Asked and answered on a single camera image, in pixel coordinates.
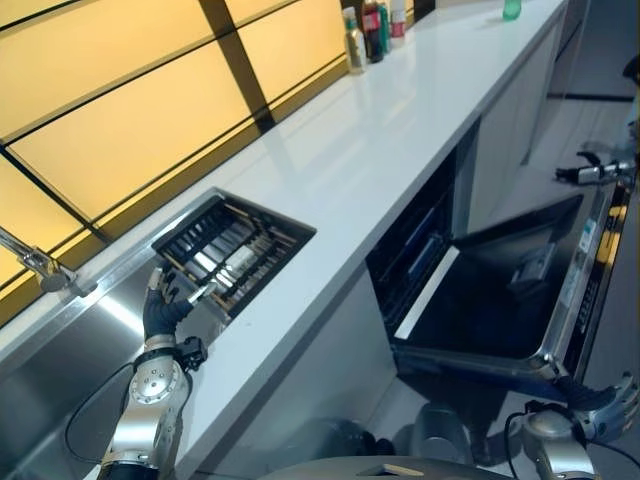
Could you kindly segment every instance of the cabinet door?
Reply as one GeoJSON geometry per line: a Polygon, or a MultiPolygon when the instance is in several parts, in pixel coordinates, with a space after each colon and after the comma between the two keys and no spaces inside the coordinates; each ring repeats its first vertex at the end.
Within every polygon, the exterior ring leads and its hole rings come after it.
{"type": "Polygon", "coordinates": [[[468,231],[487,226],[498,202],[511,191],[518,166],[531,148],[548,88],[557,30],[556,24],[547,32],[482,116],[468,231]]]}
{"type": "Polygon", "coordinates": [[[345,288],[350,290],[335,310],[317,320],[326,322],[317,336],[298,344],[301,356],[285,361],[291,370],[271,379],[281,383],[266,399],[261,392],[238,421],[251,419],[235,445],[222,459],[218,448],[202,470],[221,478],[260,478],[341,451],[332,445],[349,431],[341,420],[367,423],[396,368],[369,272],[345,288]]]}
{"type": "Polygon", "coordinates": [[[517,77],[507,84],[482,115],[469,206],[469,231],[486,226],[504,191],[504,170],[509,163],[520,96],[521,85],[516,80],[517,77]]]}
{"type": "Polygon", "coordinates": [[[514,122],[511,160],[505,170],[505,186],[511,185],[515,172],[531,148],[538,113],[548,89],[550,69],[553,65],[553,47],[558,26],[553,27],[533,51],[516,74],[520,86],[517,121],[514,122]]]}

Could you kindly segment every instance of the green bottle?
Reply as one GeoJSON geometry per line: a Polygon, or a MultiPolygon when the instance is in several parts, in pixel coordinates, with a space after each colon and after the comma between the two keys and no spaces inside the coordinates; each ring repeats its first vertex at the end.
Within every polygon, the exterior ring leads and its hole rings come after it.
{"type": "Polygon", "coordinates": [[[391,28],[389,26],[389,10],[384,2],[378,4],[380,12],[380,43],[384,53],[391,51],[391,28]]]}
{"type": "Polygon", "coordinates": [[[520,16],[521,10],[521,0],[504,0],[504,10],[502,10],[502,18],[505,20],[515,20],[520,16]]]}

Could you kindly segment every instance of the dish rack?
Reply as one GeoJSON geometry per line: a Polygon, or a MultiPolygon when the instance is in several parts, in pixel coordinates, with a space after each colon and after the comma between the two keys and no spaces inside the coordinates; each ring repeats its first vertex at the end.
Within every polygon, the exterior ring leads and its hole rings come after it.
{"type": "Polygon", "coordinates": [[[153,244],[235,318],[315,230],[227,193],[216,193],[153,244]]]}

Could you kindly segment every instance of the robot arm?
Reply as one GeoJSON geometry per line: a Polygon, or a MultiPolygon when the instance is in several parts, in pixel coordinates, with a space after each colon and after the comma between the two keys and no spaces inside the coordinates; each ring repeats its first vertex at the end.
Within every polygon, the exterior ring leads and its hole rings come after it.
{"type": "Polygon", "coordinates": [[[556,370],[556,388],[567,407],[530,402],[522,428],[527,456],[536,463],[543,480],[600,479],[586,451],[588,442],[606,443],[622,436],[638,413],[638,386],[629,373],[616,386],[592,390],[568,375],[549,359],[556,370]]]}
{"type": "Polygon", "coordinates": [[[174,302],[175,274],[156,268],[149,280],[143,323],[144,352],[134,362],[129,402],[102,459],[100,480],[155,480],[173,468],[180,416],[190,393],[187,370],[206,360],[202,341],[176,344],[177,324],[208,294],[203,287],[174,302]]]}

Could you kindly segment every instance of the white countertop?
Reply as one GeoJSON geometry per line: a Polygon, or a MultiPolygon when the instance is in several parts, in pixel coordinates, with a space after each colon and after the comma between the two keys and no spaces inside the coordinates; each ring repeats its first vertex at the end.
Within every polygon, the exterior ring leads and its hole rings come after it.
{"type": "Polygon", "coordinates": [[[317,229],[210,347],[183,413],[177,478],[197,469],[565,1],[525,0],[509,23],[499,0],[436,10],[403,48],[336,82],[81,269],[113,261],[212,186],[317,229]]]}

